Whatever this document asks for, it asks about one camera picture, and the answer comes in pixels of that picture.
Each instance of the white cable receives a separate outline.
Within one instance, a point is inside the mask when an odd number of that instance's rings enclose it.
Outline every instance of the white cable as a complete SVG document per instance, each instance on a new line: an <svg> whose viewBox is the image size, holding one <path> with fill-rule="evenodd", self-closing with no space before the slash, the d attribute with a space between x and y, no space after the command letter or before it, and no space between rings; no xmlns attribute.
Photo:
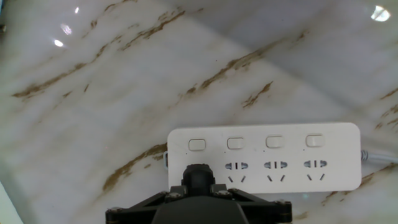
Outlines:
<svg viewBox="0 0 398 224"><path fill-rule="evenodd" d="M391 156L383 156L379 154L373 154L369 153L368 151L362 150L361 151L361 160L362 161L367 161L367 160L382 160L382 161L387 161L387 162L393 162L398 164L398 158L397 157L391 157Z"/></svg>

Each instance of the marble surface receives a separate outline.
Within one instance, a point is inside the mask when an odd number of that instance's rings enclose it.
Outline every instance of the marble surface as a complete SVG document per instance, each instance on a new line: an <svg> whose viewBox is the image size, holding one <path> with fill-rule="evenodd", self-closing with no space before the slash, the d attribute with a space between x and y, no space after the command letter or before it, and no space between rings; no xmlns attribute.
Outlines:
<svg viewBox="0 0 398 224"><path fill-rule="evenodd" d="M391 17L372 19L376 6ZM9 0L0 181L25 224L103 223L167 190L177 127L350 121L398 156L394 0ZM353 192L261 195L295 223L394 223L398 169Z"/></svg>

